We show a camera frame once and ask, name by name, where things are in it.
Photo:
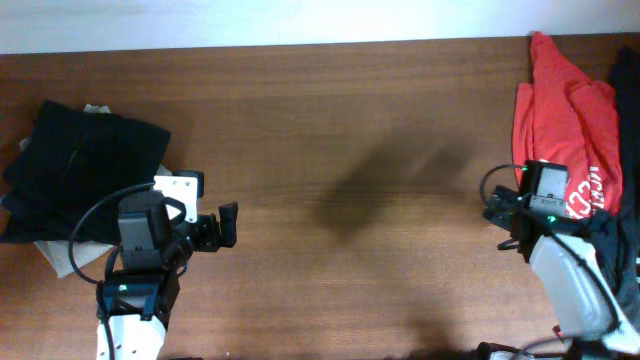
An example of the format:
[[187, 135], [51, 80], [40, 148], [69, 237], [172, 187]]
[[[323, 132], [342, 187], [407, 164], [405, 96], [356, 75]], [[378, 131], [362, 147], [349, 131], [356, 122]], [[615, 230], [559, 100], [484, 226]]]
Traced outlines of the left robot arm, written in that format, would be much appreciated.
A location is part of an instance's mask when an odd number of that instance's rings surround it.
[[191, 223], [186, 206], [159, 191], [119, 203], [121, 244], [96, 287], [98, 359], [156, 359], [168, 332], [179, 278], [195, 252], [216, 252], [237, 242], [236, 202]]

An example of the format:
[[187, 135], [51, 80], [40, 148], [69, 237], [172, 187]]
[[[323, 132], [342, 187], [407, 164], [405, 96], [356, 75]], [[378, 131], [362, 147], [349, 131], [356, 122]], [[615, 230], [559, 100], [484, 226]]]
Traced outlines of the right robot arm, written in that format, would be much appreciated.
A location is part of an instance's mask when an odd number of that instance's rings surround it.
[[565, 202], [503, 186], [481, 198], [483, 217], [511, 234], [499, 248], [523, 256], [543, 283], [558, 321], [557, 335], [526, 345], [513, 357], [535, 358], [536, 348], [559, 341], [564, 359], [637, 359], [639, 332], [606, 283], [584, 228], [565, 216]]

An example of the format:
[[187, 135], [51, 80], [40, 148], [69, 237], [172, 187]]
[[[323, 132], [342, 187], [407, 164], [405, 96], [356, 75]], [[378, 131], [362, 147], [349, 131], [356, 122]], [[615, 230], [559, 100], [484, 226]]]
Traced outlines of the dark green Nike t-shirt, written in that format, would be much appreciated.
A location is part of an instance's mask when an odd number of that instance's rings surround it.
[[609, 74], [619, 121], [623, 174], [621, 208], [616, 216], [598, 211], [585, 222], [600, 271], [624, 314], [639, 327], [639, 53], [622, 48]]

